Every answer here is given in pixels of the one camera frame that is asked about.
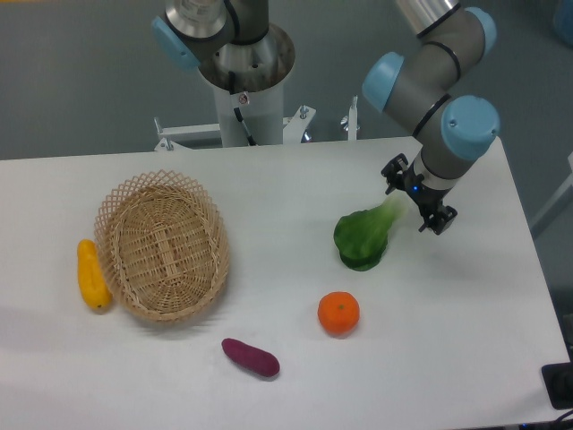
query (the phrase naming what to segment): black cable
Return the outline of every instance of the black cable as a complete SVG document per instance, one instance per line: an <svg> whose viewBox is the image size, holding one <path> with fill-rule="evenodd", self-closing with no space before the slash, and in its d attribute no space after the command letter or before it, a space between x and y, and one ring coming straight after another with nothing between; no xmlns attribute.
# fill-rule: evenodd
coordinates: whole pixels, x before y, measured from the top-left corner
<svg viewBox="0 0 573 430"><path fill-rule="evenodd" d="M233 94L235 94L235 81L236 81L235 73L229 72L229 94L231 96ZM241 125L243 126L244 134L247 137L247 141L249 142L249 146L257 146L257 142L252 137L251 131L249 130L249 127L247 127L247 124L244 121L243 114L241 113L241 109L239 107L235 107L233 109L233 112L235 113L236 120L239 123L241 123Z"/></svg>

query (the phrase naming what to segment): blue joint cap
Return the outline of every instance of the blue joint cap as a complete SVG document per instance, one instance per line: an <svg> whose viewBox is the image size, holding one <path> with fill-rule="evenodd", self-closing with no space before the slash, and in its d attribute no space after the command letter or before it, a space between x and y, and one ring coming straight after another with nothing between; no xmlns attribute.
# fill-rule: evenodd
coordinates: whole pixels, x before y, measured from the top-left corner
<svg viewBox="0 0 573 430"><path fill-rule="evenodd" d="M500 133L500 115L486 99L464 96L449 103L441 117L441 136L452 153L476 161Z"/></svg>
<svg viewBox="0 0 573 430"><path fill-rule="evenodd" d="M495 26L493 18L479 7L467 7L467 12L475 15L483 27L483 34L485 36L485 47L483 48L483 56L487 56L495 45L498 39L498 29Z"/></svg>
<svg viewBox="0 0 573 430"><path fill-rule="evenodd" d="M201 64L193 52L177 37L169 26L159 17L151 23L153 35L159 46L177 67L191 71Z"/></svg>
<svg viewBox="0 0 573 430"><path fill-rule="evenodd" d="M362 84L362 93L380 112L384 110L404 63L404 57L388 52L368 72Z"/></svg>

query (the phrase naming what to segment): woven basket rim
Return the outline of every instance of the woven basket rim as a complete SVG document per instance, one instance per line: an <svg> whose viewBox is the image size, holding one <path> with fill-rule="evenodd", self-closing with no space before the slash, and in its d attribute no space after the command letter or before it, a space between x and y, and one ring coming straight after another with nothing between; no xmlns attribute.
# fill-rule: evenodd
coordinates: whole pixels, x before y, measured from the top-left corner
<svg viewBox="0 0 573 430"><path fill-rule="evenodd" d="M130 189L131 192L125 193L125 188ZM126 283L122 279L123 265L118 252L120 246L119 232L122 231L121 228L129 219L130 214L137 211L143 202L173 198L173 195L165 196L166 190L171 194L181 194L183 200L195 200L196 207L193 206L192 211L200 220L201 228L205 230L212 264L214 265L210 287L206 289L201 298L196 303L173 312L150 309L139 300L130 283ZM205 221L201 215L197 215L198 209L209 212L202 214L205 217L210 217L208 218L209 222ZM134 176L112 190L99 208L95 223L95 236L98 257L101 261L106 262L103 264L105 270L102 271L112 294L132 314L142 318L156 322L182 321L207 307L226 284L229 270L229 249L223 219L217 206L202 185L187 176L177 174L175 171L160 170L158 173L151 172Z"/></svg>

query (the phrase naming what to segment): plastic fruit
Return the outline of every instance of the plastic fruit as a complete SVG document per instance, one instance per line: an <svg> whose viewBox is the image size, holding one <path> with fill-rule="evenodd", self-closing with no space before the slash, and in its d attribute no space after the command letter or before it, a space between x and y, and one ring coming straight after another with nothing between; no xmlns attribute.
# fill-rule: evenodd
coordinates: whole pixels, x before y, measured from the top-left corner
<svg viewBox="0 0 573 430"><path fill-rule="evenodd" d="M96 245L89 239L78 244L78 284L81 297L90 308L98 310L111 303L111 293L99 268Z"/></svg>
<svg viewBox="0 0 573 430"><path fill-rule="evenodd" d="M350 293L336 291L322 298L318 316L324 330L339 336L353 330L358 324L360 306Z"/></svg>

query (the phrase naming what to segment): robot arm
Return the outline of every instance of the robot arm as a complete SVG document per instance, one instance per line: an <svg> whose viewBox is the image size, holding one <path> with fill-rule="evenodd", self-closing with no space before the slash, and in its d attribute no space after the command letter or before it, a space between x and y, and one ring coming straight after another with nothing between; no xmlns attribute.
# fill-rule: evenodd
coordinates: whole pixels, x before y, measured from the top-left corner
<svg viewBox="0 0 573 430"><path fill-rule="evenodd" d="M422 145L408 165L403 154L383 170L389 188L405 191L423 217L420 231L439 235L457 216L444 196L489 149L500 131L496 109L473 96L453 99L448 89L477 65L497 37L490 15L458 0L396 0L422 48L405 60L388 53L371 69L363 94Z"/></svg>
<svg viewBox="0 0 573 430"><path fill-rule="evenodd" d="M251 45L269 31L268 0L167 0L152 23L161 48L192 70L228 43Z"/></svg>

